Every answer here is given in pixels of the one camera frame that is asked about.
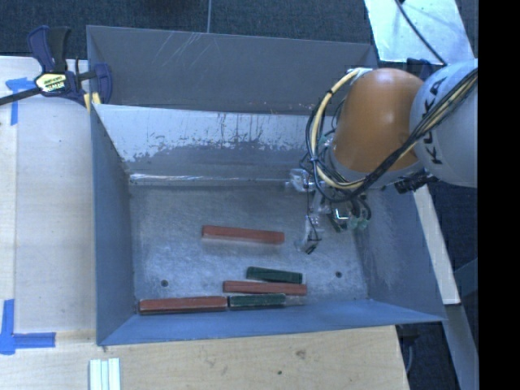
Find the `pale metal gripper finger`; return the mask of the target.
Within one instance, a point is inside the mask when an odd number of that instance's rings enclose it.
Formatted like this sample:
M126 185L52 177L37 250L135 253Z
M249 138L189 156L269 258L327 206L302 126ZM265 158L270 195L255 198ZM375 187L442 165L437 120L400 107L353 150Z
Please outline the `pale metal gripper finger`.
M288 189L294 189L297 192L315 192L317 190L317 183L314 176L307 170L293 168L288 173L285 187Z
M323 239L323 228L320 219L316 215L307 214L302 226L301 234L295 240L298 251L305 254L312 254Z

